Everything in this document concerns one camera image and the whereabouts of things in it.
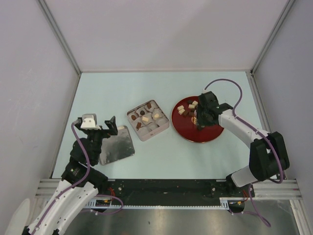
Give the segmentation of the silver tin lid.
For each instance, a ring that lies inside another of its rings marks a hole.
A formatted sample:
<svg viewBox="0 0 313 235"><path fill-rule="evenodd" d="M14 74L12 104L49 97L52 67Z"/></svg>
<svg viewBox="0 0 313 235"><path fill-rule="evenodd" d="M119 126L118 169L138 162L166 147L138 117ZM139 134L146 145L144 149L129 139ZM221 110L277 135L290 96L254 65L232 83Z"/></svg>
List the silver tin lid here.
<svg viewBox="0 0 313 235"><path fill-rule="evenodd" d="M108 139L103 139L99 163L110 163L125 159L135 154L134 144L126 125L117 128L118 134Z"/></svg>

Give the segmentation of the red round plate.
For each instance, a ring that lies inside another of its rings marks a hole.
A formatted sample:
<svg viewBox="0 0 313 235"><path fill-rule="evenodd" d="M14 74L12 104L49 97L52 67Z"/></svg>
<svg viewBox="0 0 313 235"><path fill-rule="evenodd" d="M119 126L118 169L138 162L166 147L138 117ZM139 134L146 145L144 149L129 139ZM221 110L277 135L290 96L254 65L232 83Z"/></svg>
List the red round plate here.
<svg viewBox="0 0 313 235"><path fill-rule="evenodd" d="M193 102L198 102L197 96L189 96L179 101L173 108L171 120L174 129L184 139L191 142L205 143L216 139L223 132L223 128L219 125L214 126L197 126L196 116L191 114L189 105ZM179 114L178 107L184 107L184 113Z"/></svg>

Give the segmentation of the pink chocolate tin box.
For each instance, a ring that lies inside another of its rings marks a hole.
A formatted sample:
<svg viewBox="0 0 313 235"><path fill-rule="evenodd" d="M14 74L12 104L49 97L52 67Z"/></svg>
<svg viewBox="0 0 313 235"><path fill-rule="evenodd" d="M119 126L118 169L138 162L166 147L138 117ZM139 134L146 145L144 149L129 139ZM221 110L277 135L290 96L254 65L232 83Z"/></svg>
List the pink chocolate tin box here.
<svg viewBox="0 0 313 235"><path fill-rule="evenodd" d="M155 100L127 112L127 118L141 141L147 141L169 128L169 119Z"/></svg>

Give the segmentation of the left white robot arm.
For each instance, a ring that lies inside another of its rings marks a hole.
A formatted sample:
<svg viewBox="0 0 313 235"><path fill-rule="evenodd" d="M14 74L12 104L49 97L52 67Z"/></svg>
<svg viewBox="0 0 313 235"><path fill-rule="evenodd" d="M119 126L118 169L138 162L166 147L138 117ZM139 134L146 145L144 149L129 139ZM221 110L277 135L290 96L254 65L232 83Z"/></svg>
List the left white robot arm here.
<svg viewBox="0 0 313 235"><path fill-rule="evenodd" d="M115 117L97 124L95 114L85 114L71 124L76 141L69 162L43 211L27 227L24 235L63 235L71 222L95 196L104 195L108 178L94 169L99 163L103 139L116 136Z"/></svg>

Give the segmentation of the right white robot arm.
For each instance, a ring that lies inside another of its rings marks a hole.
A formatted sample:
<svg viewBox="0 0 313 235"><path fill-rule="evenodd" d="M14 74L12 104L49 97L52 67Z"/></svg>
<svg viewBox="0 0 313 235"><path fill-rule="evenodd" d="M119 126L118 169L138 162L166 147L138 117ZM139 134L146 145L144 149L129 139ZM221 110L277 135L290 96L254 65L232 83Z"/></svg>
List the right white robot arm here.
<svg viewBox="0 0 313 235"><path fill-rule="evenodd" d="M249 148L249 162L244 168L226 177L225 190L230 196L238 196L243 188L255 182L271 179L280 174L276 183L283 181L284 170L290 167L283 136L258 129L235 114L235 108L220 104L211 91L198 96L197 125L219 125L230 131Z"/></svg>

